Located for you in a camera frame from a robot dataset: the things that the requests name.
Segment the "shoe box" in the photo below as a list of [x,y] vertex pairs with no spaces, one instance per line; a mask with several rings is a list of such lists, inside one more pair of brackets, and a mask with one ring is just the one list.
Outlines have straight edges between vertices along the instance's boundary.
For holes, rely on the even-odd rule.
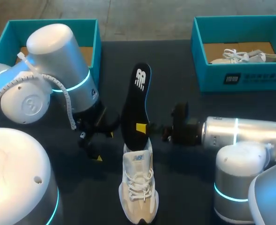
[[70,27],[89,66],[95,85],[98,86],[101,60],[101,38],[96,19],[10,20],[0,37],[0,63],[13,66],[19,52],[28,54],[26,41],[36,30],[53,23]]
[[276,15],[195,17],[191,37],[201,92],[276,90],[276,63],[210,64],[224,49],[276,54]]

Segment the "yellow tag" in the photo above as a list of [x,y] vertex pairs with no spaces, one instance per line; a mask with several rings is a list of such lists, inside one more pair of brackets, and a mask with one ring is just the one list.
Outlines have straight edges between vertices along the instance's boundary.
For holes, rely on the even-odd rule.
[[146,134],[146,125],[142,123],[136,123],[136,130]]
[[100,156],[98,156],[97,161],[102,162],[102,158]]

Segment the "shoelace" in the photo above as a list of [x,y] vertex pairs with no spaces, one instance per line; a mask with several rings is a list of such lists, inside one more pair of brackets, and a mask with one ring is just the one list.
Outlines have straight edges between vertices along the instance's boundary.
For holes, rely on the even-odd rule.
[[131,178],[128,173],[126,173],[128,178],[128,187],[129,187],[129,199],[132,201],[134,199],[143,199],[150,197],[152,192],[150,190],[150,182],[153,177],[153,170],[150,169],[148,176],[143,175],[144,182],[138,181],[137,176]]
[[249,56],[246,52],[237,52],[236,49],[225,49],[223,53],[223,57],[226,59],[233,60],[234,63],[240,62],[240,61],[249,61]]

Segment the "label on box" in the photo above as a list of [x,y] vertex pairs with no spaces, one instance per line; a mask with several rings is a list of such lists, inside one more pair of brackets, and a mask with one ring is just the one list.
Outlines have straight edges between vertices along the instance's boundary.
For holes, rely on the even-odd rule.
[[237,84],[240,80],[241,73],[226,74],[223,84]]

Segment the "white sneaker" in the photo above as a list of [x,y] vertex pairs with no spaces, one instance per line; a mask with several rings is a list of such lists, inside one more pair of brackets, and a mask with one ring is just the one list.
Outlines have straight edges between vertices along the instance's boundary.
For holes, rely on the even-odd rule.
[[211,61],[211,64],[234,64],[234,63],[260,63],[260,62],[276,62],[276,55],[265,54],[260,50],[246,52],[237,52],[235,49],[225,49],[223,59]]
[[133,224],[149,224],[158,209],[151,142],[148,139],[141,151],[130,151],[126,145],[123,151],[123,177],[119,186],[123,211]]

